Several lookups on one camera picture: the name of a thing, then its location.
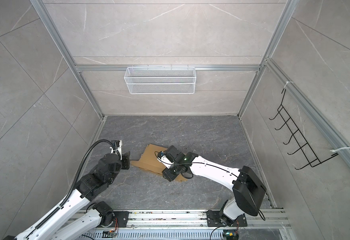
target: flattened cardboard box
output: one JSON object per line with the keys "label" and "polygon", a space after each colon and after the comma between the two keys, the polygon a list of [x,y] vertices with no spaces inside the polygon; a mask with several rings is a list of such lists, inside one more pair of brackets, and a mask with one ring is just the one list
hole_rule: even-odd
{"label": "flattened cardboard box", "polygon": [[[155,152],[166,151],[166,150],[167,148],[165,147],[149,144],[144,150],[139,161],[130,161],[130,163],[150,173],[163,176],[162,171],[166,168],[166,166],[163,163],[158,161],[158,159],[156,158]],[[179,174],[175,178],[175,181],[184,182],[184,181],[187,181],[187,179],[184,178],[181,174]]]}

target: zip tie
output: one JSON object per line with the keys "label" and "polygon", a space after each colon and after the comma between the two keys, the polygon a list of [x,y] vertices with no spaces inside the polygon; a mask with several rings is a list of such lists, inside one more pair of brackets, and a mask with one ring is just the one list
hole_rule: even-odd
{"label": "zip tie", "polygon": [[337,152],[337,151],[343,150],[343,149],[350,149],[350,147],[340,147],[340,148],[338,148],[338,149],[332,149],[332,150],[330,150],[330,151],[331,151],[331,152]]}
{"label": "zip tie", "polygon": [[293,83],[293,82],[289,82],[289,81],[287,81],[286,83],[285,83],[285,85],[284,85],[284,88],[287,86],[287,84],[289,84],[289,83]]}

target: wire basket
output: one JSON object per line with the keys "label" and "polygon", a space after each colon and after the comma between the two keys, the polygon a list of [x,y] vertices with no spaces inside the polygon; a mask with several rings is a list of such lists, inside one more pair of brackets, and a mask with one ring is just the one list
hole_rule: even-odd
{"label": "wire basket", "polygon": [[131,94],[194,93],[194,67],[128,67],[124,75]]}

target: dark marble floor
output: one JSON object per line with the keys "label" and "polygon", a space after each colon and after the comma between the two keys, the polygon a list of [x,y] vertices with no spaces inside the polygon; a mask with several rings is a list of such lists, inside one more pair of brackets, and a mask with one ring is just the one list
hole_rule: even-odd
{"label": "dark marble floor", "polygon": [[[131,151],[139,160],[148,144],[174,145],[229,167],[251,167],[254,160],[236,116],[109,116],[100,139],[121,139],[122,151]],[[86,166],[87,173],[109,152],[97,146]],[[105,201],[114,209],[219,209],[233,193],[201,176],[186,182],[168,182],[161,176],[131,166],[121,170],[114,183],[95,201]],[[270,208],[267,196],[262,208]]]}

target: black mounting plate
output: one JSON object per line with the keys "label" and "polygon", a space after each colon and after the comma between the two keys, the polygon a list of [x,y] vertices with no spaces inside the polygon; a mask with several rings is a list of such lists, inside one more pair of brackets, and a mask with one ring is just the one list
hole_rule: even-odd
{"label": "black mounting plate", "polygon": [[[118,227],[126,227],[128,221],[129,211],[114,211],[115,218],[118,220]],[[111,222],[108,227],[115,227],[115,220]]]}
{"label": "black mounting plate", "polygon": [[[219,211],[212,211],[208,210],[206,212],[207,214],[207,225],[209,227],[223,227],[224,223],[220,221]],[[239,222],[239,227],[247,227],[247,218],[245,217],[245,214],[242,214],[237,217],[236,219]],[[232,227],[237,227],[237,223],[235,222],[232,224]]]}

